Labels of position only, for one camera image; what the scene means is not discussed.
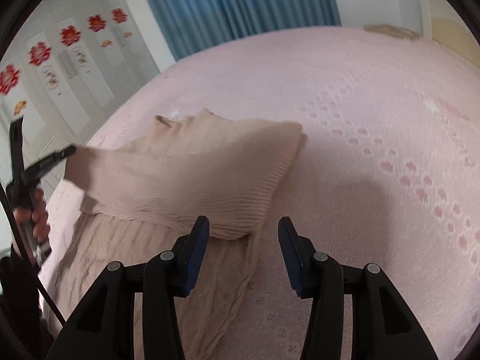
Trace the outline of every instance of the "wrinkled fabric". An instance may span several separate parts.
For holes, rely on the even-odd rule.
[[[380,264],[440,360],[480,322],[480,71],[449,49],[359,28],[302,28],[250,37],[175,64],[91,140],[115,149],[152,115],[202,108],[229,119],[294,120],[307,136],[274,194],[259,263],[211,359],[299,359],[310,302],[290,288],[277,223],[339,263]],[[71,242],[81,192],[62,182],[49,202],[47,288]],[[350,358],[351,304],[345,345]]]
[[[176,309],[186,359],[207,358],[241,304],[273,192],[301,136],[298,123],[230,121],[203,110],[180,123],[159,116],[144,138],[116,151],[78,147],[65,179],[86,196],[54,292],[63,315],[109,261],[147,262],[205,215],[211,237],[199,279]],[[138,295],[136,359],[141,313]]]

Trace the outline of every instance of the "black tool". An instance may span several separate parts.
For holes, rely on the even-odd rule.
[[[422,327],[377,264],[363,269],[339,264],[299,237],[290,218],[278,224],[278,240],[290,284],[313,298],[301,360],[338,360],[343,298],[353,298],[353,360],[438,360]]]
[[[134,296],[143,293],[145,360],[184,360],[174,297],[195,287],[210,224],[199,216],[189,235],[149,262],[110,262],[55,340],[46,360],[134,360]]]
[[[48,156],[38,160],[25,169],[23,163],[23,118],[19,118],[10,125],[10,157],[12,181],[6,187],[6,194],[12,209],[23,207],[33,210],[33,191],[38,187],[43,176],[51,171],[62,160],[75,153],[75,146],[70,145],[61,151],[55,151]],[[22,223],[22,230],[32,250],[33,257],[39,266],[50,255],[50,242],[47,239],[41,244],[33,236],[35,223],[30,219]]]

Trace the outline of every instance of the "hand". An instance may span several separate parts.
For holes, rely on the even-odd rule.
[[[30,249],[30,245],[28,245],[25,234],[22,230],[22,223],[28,221],[30,218],[33,219],[33,221],[35,222],[33,236],[37,238],[40,243],[42,243],[49,237],[50,225],[47,223],[49,213],[46,210],[47,204],[43,199],[43,191],[41,189],[35,190],[33,193],[33,198],[35,200],[35,209],[33,210],[33,212],[25,208],[19,207],[13,211],[13,215],[15,216],[15,221],[17,222],[18,229],[20,230],[20,235],[22,236],[23,244],[25,245],[28,257],[30,258],[30,262],[32,264],[35,264],[32,250]],[[13,242],[13,249],[15,250],[16,254],[20,256],[20,250],[18,249],[18,245],[15,241]]]

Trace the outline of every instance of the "sweater sleeve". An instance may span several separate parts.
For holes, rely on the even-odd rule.
[[[157,143],[164,147],[163,136],[148,137],[144,144],[152,147],[149,152],[143,147],[139,152],[77,147],[67,159],[65,179],[97,202],[82,205],[86,212],[168,223],[182,230],[205,215],[210,235],[221,239],[259,232],[272,195],[296,155],[302,126],[263,121],[251,132],[237,122],[224,122],[222,128],[214,120],[201,126],[212,129],[216,137],[230,132],[229,139],[215,144],[206,139],[200,145],[189,129],[178,145],[169,141],[168,154],[155,151]],[[189,149],[189,143],[196,149]]]
[[[35,358],[39,358],[40,309],[38,290],[27,273],[30,269],[13,247],[10,256],[0,259],[0,307],[10,327],[23,346]]]

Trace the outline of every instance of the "white door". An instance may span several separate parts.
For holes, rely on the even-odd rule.
[[[46,3],[50,12],[54,12],[59,31],[65,31],[71,25],[81,33],[80,42],[67,49],[78,60],[75,47],[83,44],[90,63],[84,68],[77,66],[78,71],[103,114],[109,117],[143,86],[143,81],[136,74],[137,69],[125,59],[121,45],[111,30],[112,22],[103,1],[46,0]],[[108,88],[110,95],[99,91],[99,88]]]
[[[140,31],[132,18],[125,0],[102,0],[109,11],[114,33],[129,66],[133,67],[142,86],[159,74],[157,65],[148,52]]]
[[[18,32],[17,53],[58,132],[71,143],[82,144],[106,116],[83,82],[70,50],[61,43],[57,14],[62,12],[49,12],[43,1]]]

